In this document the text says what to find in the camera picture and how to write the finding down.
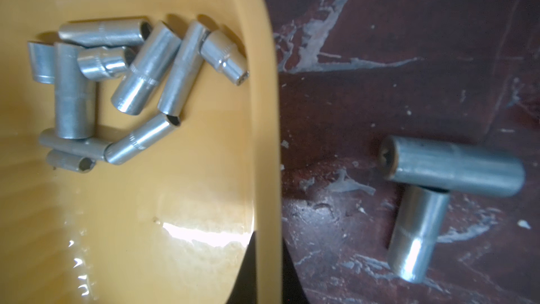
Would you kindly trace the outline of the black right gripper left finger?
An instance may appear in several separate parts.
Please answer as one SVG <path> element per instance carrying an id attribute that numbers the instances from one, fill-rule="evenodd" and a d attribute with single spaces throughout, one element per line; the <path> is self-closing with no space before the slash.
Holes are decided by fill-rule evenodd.
<path id="1" fill-rule="evenodd" d="M 253 232 L 227 304 L 257 303 L 256 238 Z"/>

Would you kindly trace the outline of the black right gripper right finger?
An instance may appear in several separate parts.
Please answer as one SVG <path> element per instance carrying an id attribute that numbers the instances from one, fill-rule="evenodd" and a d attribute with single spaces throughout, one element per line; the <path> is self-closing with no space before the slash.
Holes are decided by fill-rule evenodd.
<path id="1" fill-rule="evenodd" d="M 309 304 L 306 294 L 302 288 L 298 273 L 296 272 L 291 255 L 288 251 L 285 239 L 283 243 L 282 262 L 282 303 L 283 304 Z"/>

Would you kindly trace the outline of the yellow plastic storage tray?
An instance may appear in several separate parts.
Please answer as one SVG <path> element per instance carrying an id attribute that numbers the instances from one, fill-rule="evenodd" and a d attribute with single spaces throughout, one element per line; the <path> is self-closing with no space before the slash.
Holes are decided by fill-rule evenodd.
<path id="1" fill-rule="evenodd" d="M 27 43 L 61 24 L 201 16 L 244 49 L 241 86 L 204 65 L 173 133 L 123 165 L 51 167 L 54 88 Z M 1 302 L 226 303 L 253 232 L 257 303 L 282 301 L 278 75 L 264 0 L 1 0 Z"/>

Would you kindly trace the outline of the long thin silver socket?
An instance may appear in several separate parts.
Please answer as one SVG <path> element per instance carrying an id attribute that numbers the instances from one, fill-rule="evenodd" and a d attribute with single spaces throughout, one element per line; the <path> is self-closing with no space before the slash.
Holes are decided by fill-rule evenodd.
<path id="1" fill-rule="evenodd" d="M 442 189 L 405 189 L 388 250 L 388 265 L 396 276 L 413 284 L 423 282 L 449 201 L 450 192 Z"/>

